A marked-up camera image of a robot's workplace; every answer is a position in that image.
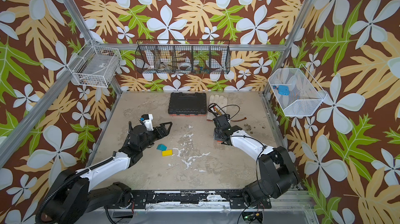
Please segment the yellow rectangular wood block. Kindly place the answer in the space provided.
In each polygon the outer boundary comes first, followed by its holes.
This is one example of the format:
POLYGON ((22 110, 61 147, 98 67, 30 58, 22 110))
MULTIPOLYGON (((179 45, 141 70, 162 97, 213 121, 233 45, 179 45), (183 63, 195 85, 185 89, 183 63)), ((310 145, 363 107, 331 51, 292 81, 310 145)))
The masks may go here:
POLYGON ((162 151, 162 156, 172 156, 172 155, 173 155, 173 150, 162 151))

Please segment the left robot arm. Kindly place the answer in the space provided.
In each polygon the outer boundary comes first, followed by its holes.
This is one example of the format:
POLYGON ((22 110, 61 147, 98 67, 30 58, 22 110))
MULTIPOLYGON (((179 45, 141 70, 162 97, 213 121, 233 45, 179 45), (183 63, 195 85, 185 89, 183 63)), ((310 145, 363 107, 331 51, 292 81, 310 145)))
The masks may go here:
POLYGON ((75 172, 69 169, 61 172, 39 206, 35 222, 73 224, 83 214, 101 207, 128 207, 132 199, 129 186, 114 182, 98 189, 97 185, 135 165, 145 149, 169 135, 172 125, 172 122, 166 122, 153 128, 147 128, 146 124, 129 126, 124 144, 111 157, 75 172))

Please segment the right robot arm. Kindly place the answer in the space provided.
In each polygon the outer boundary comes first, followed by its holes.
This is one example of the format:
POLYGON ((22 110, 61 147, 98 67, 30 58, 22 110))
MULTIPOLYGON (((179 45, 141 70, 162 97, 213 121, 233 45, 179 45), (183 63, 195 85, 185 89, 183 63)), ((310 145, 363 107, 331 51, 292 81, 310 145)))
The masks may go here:
POLYGON ((214 140, 242 150, 256 161, 256 181, 243 188, 247 206, 277 199, 300 183, 300 177, 286 148, 274 148, 251 137, 239 126, 231 126, 229 115, 213 119, 214 140))

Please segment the teal wood block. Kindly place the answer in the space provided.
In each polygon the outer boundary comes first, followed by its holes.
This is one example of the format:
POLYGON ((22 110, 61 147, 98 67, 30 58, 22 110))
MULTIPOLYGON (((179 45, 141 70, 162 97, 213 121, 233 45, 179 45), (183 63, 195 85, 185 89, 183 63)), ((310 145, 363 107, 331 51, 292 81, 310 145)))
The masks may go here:
POLYGON ((167 150, 167 147, 166 147, 165 145, 163 145, 163 144, 159 144, 159 145, 157 146, 157 150, 166 151, 166 150, 167 150))

